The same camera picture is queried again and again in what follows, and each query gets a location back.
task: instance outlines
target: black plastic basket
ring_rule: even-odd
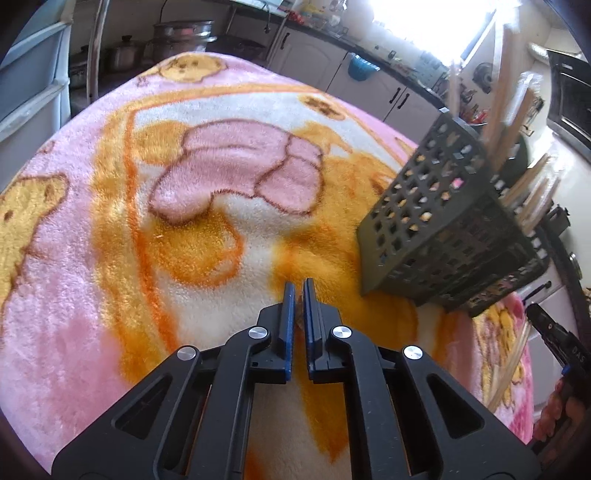
[[[357,230],[362,294],[380,289],[476,316],[543,274],[543,239],[499,202],[474,130],[446,109]]]

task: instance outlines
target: large steel pot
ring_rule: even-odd
[[[155,63],[185,51],[205,51],[216,40],[211,20],[177,20],[154,25],[152,60]]]

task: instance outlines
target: kitchen cabinet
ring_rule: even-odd
[[[347,54],[327,92],[383,121],[406,87],[382,70],[371,73],[367,80],[354,80],[349,76],[354,57],[354,53]]]
[[[346,53],[330,42],[285,28],[268,68],[325,92]]]
[[[437,108],[407,88],[384,122],[409,140],[420,143],[439,115]]]

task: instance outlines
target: black plastic gripper frame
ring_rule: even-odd
[[[416,346],[379,348],[304,284],[310,379],[342,383],[353,480],[532,480],[535,454]]]
[[[255,326],[200,352],[183,346],[56,457],[56,480],[239,480],[256,383],[290,379],[296,290]]]
[[[524,445],[419,347],[377,347],[316,299],[310,278],[302,302],[309,377],[343,384],[353,480],[589,478],[591,408],[576,445],[545,465],[551,440]],[[295,312],[287,283],[283,302],[225,345],[176,350],[64,447],[52,478],[241,480],[255,384],[290,380]],[[539,306],[527,315],[565,366],[564,399],[588,407],[591,353]]]

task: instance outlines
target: metal pole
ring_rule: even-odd
[[[99,8],[96,11],[95,24],[90,33],[90,48],[88,49],[87,75],[86,75],[86,101],[88,105],[99,97],[99,60],[100,44],[105,28],[105,18],[111,0],[99,0]]]
[[[265,66],[268,66],[271,62],[273,53],[277,48],[277,44],[279,43],[279,38],[283,33],[283,27],[285,27],[285,22],[287,22],[287,15],[283,17],[283,20],[281,20],[281,25],[279,25],[279,27],[277,28],[277,32],[275,33],[275,37],[273,37],[271,46],[269,47],[269,50],[267,50],[267,55],[265,56]]]
[[[226,22],[226,29],[224,31],[224,35],[228,35],[228,33],[230,32],[230,27],[232,26],[232,23],[234,22],[234,17],[236,16],[237,10],[238,10],[238,8],[236,7],[236,5],[231,6],[230,12],[228,13],[228,21]]]

